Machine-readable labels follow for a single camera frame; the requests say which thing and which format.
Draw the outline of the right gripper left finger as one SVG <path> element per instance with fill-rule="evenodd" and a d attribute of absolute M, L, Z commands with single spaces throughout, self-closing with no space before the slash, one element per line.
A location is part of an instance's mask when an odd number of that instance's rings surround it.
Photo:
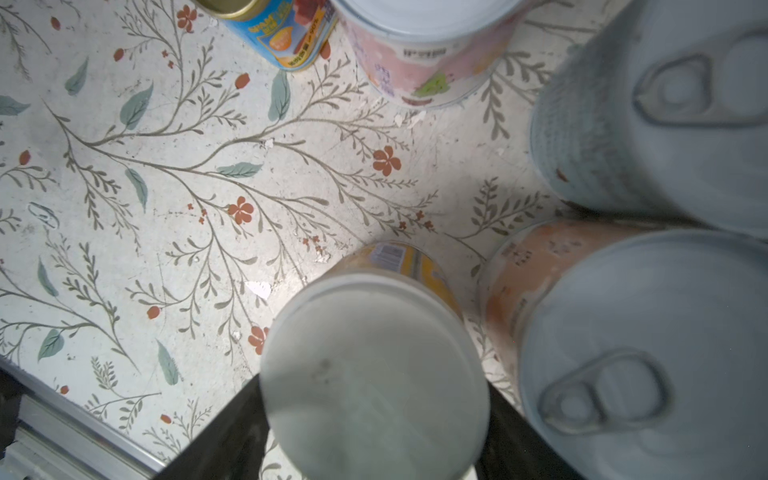
<path fill-rule="evenodd" d="M 155 479 L 257 479 L 268 435 L 256 375 Z"/>

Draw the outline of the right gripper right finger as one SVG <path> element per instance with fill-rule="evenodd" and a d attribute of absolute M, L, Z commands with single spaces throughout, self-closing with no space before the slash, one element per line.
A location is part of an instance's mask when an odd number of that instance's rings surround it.
<path fill-rule="evenodd" d="M 582 480 L 488 382 L 487 438 L 474 465 L 480 480 Z"/>

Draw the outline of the orange label plastic-lid can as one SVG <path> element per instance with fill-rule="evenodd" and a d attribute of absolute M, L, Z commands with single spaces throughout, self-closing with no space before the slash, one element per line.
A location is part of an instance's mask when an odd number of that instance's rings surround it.
<path fill-rule="evenodd" d="M 277 315 L 260 362 L 279 447 L 309 479 L 460 479 L 490 399 L 440 266 L 377 242 L 339 260 Z"/>

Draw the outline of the gold rectangular tin can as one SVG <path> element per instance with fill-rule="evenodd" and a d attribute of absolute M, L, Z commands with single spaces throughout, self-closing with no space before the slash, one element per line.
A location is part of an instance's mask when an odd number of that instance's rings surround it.
<path fill-rule="evenodd" d="M 333 4 L 322 0 L 201 0 L 196 5 L 287 72 L 310 66 L 337 22 Z"/>

